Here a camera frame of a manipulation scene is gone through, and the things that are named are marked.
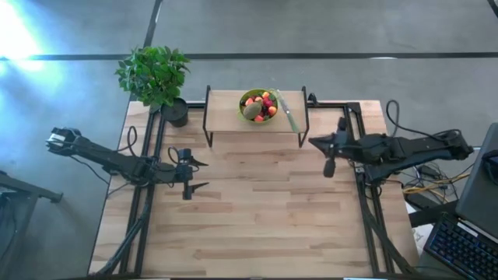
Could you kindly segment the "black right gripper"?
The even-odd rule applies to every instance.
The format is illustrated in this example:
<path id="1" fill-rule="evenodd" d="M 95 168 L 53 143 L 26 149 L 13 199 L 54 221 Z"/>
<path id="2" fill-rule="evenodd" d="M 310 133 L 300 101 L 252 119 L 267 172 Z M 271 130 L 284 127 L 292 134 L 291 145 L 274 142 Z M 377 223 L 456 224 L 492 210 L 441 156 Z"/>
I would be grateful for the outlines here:
<path id="1" fill-rule="evenodd" d="M 379 163 L 381 153 L 374 150 L 386 146 L 390 140 L 386 134 L 371 134 L 354 139 L 348 133 L 347 124 L 348 121 L 340 117 L 335 132 L 330 135 L 308 138 L 308 142 L 316 145 L 326 158 L 323 170 L 325 177 L 332 178 L 335 175 L 336 157 L 365 164 Z"/>

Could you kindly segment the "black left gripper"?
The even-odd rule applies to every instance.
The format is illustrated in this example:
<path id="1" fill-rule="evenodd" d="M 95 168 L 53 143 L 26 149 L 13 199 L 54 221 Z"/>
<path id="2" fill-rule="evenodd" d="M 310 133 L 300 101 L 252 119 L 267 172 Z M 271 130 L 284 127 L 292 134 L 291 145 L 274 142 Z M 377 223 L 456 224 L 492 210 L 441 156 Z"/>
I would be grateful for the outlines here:
<path id="1" fill-rule="evenodd" d="M 169 147 L 167 149 L 167 154 L 172 163 L 159 163 L 156 165 L 153 168 L 153 182 L 159 184 L 169 184 L 171 186 L 182 183 L 184 185 L 183 199 L 191 200 L 193 193 L 197 189 L 209 184 L 209 182 L 205 182 L 190 185 L 189 181 L 193 179 L 192 165 L 208 166 L 208 164 L 196 160 L 192 156 L 190 149 L 177 149 L 175 147 Z"/>

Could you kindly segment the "knife with green handle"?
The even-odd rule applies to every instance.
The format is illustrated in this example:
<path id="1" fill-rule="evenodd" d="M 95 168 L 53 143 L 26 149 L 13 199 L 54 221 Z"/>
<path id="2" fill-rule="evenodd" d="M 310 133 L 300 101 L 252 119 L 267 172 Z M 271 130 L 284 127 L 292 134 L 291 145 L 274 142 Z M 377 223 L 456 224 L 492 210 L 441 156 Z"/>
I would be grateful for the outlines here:
<path id="1" fill-rule="evenodd" d="M 297 125 L 297 123 L 295 122 L 295 120 L 293 118 L 293 115 L 290 111 L 288 103 L 286 102 L 283 95 L 281 94 L 281 92 L 278 89 L 275 91 L 275 96 L 276 96 L 277 100 L 279 101 L 280 107 L 284 110 L 284 112 L 286 114 L 286 117 L 288 119 L 290 127 L 292 128 L 292 131 L 295 133 L 299 133 L 300 132 L 299 126 Z"/>

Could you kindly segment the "green plastic colander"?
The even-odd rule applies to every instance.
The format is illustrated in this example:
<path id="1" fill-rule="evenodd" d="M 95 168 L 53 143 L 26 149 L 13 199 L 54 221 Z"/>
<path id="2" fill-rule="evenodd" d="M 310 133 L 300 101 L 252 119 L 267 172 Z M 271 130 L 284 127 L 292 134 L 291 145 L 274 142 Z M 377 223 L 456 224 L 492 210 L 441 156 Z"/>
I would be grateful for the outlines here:
<path id="1" fill-rule="evenodd" d="M 275 89 L 252 89 L 252 90 L 249 90 L 249 91 L 247 91 L 246 93 L 244 93 L 244 94 L 243 94 L 243 96 L 240 98 L 240 101 L 239 101 L 239 116 L 240 116 L 240 118 L 241 118 L 243 121 L 250 121 L 250 122 L 253 122 L 253 123 L 266 123 L 266 122 L 268 122 L 268 121 L 272 120 L 272 119 L 276 116 L 276 114 L 277 114 L 277 112 L 278 112 L 278 109 L 279 109 L 279 101 L 277 100 L 277 98 L 276 98 L 276 101 L 272 101 L 272 107 L 276 107 L 276 108 L 277 108 L 277 112 L 276 112 L 276 114 L 275 114 L 274 116 L 270 116 L 270 115 L 269 115 L 269 117 L 264 117 L 264 119 L 265 119 L 265 120 L 264 120 L 264 121 L 262 121 L 262 122 L 255 122 L 255 121 L 254 121 L 254 119 L 253 119 L 253 120 L 247 120 L 247 119 L 245 119 L 245 118 L 244 118 L 244 116 L 243 116 L 243 110 L 244 110 L 244 108 L 245 108 L 246 106 L 245 106 L 245 107 L 242 107 L 242 106 L 240 105 L 240 102 L 241 102 L 242 100 L 246 102 L 246 101 L 247 101 L 248 99 L 250 99 L 250 98 L 254 101 L 254 98 L 255 98 L 255 97 L 257 97 L 257 96 L 260 96 L 260 97 L 263 99 L 263 97 L 262 97 L 262 93 L 263 93 L 263 92 L 269 92 L 269 93 L 270 93 L 270 95 L 271 95 L 272 93 L 275 95 Z M 269 99 L 269 98 L 264 98 L 264 99 L 262 100 L 262 102 L 260 102 L 260 103 L 261 103 L 261 105 L 262 105 L 262 111 L 268 111 L 268 108 L 269 108 L 269 107 L 266 107 L 266 106 L 264 105 L 264 100 L 270 100 L 270 99 Z"/>

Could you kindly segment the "wooden shelf riser black legs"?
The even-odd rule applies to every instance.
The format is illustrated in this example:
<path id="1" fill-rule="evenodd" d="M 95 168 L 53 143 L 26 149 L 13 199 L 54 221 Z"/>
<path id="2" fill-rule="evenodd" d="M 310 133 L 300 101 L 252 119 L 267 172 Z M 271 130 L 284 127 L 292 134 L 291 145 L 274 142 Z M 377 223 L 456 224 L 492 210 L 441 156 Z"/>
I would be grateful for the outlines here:
<path id="1" fill-rule="evenodd" d="M 296 134 L 302 145 L 310 129 L 307 108 L 307 90 L 280 91 L 288 103 L 290 111 L 300 132 L 295 133 L 289 125 L 284 110 L 280 107 L 276 116 L 266 123 L 243 121 L 239 116 L 240 98 L 249 90 L 214 90 L 206 89 L 205 112 L 202 129 L 209 146 L 212 146 L 215 133 L 289 133 Z"/>

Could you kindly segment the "black power brick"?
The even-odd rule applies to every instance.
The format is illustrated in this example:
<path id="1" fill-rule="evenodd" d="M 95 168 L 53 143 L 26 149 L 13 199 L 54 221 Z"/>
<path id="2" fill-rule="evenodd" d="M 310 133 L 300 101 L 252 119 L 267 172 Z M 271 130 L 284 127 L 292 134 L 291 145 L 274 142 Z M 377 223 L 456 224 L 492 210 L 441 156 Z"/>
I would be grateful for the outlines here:
<path id="1" fill-rule="evenodd" d="M 430 177 L 433 179 L 438 179 L 440 177 L 440 173 L 438 170 L 435 170 L 434 168 L 426 165 L 419 166 L 417 168 L 418 172 L 420 175 L 423 175 L 425 177 Z"/>

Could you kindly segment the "green plant in black pot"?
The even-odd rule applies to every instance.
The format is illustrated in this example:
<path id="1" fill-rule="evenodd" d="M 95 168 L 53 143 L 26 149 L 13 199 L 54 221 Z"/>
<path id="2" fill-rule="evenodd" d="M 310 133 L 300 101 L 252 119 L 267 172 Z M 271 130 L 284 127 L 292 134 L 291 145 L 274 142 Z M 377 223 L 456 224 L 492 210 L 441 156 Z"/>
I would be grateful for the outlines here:
<path id="1" fill-rule="evenodd" d="M 172 126 L 181 128 L 188 123 L 188 105 L 181 98 L 181 87 L 190 72 L 189 62 L 178 49 L 135 48 L 130 56 L 118 62 L 115 74 L 125 92 L 130 92 Z"/>

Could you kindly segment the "white paper sheet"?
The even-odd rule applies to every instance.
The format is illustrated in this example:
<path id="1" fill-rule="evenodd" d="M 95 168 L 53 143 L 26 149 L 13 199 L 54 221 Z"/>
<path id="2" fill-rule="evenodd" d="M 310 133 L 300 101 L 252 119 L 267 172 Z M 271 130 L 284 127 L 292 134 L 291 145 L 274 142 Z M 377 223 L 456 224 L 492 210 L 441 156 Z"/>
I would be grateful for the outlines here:
<path id="1" fill-rule="evenodd" d="M 429 235 L 431 234 L 433 230 L 433 225 L 432 224 L 426 224 L 422 226 L 417 226 L 415 228 L 412 228 L 412 233 L 416 242 L 416 248 L 418 251 L 418 255 L 421 255 L 423 252 L 423 248 L 426 244 L 426 241 L 429 238 Z"/>

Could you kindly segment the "large computer monitor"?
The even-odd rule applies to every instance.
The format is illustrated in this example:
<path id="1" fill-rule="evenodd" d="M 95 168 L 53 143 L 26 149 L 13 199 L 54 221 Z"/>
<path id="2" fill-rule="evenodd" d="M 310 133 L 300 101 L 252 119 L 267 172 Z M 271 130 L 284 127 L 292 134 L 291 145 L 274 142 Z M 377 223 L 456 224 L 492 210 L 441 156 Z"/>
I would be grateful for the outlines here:
<path id="1" fill-rule="evenodd" d="M 498 123 L 490 125 L 467 179 L 456 212 L 465 221 L 498 239 L 498 178 L 486 171 L 482 156 L 498 149 Z"/>

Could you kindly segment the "dark round device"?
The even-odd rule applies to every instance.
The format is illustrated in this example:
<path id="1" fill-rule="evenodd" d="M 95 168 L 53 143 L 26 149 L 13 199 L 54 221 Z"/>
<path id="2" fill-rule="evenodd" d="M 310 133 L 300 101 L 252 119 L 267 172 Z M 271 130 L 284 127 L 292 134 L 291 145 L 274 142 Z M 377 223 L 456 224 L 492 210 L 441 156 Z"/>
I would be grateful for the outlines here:
<path id="1" fill-rule="evenodd" d="M 486 152 L 482 156 L 483 165 L 492 178 L 498 178 L 498 149 Z"/>

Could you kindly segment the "backlit computer keyboard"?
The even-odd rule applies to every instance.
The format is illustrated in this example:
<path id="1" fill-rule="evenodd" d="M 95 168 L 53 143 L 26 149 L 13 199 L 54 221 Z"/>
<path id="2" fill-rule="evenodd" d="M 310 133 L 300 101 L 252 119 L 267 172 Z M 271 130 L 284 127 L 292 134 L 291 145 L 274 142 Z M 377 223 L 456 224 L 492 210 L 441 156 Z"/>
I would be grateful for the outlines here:
<path id="1" fill-rule="evenodd" d="M 471 280 L 498 280 L 498 240 L 452 215 L 436 222 L 423 248 L 452 271 Z"/>

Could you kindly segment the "dark grey stand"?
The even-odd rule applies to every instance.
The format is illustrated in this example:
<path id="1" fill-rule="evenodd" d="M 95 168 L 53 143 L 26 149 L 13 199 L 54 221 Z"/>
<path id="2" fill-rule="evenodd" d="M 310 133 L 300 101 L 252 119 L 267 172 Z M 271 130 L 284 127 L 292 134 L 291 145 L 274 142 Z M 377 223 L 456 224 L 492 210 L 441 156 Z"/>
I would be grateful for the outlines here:
<path id="1" fill-rule="evenodd" d="M 46 188 L 17 180 L 1 170 L 0 187 L 10 190 L 10 192 L 6 193 L 7 197 L 17 196 L 20 203 L 26 203 L 26 206 L 19 211 L 16 211 L 14 207 L 12 210 L 14 230 L 10 241 L 0 257 L 0 280 L 6 280 L 12 270 L 13 263 L 19 255 L 19 249 L 26 235 L 38 199 L 46 198 L 52 203 L 59 203 L 63 197 L 63 193 L 50 191 Z"/>

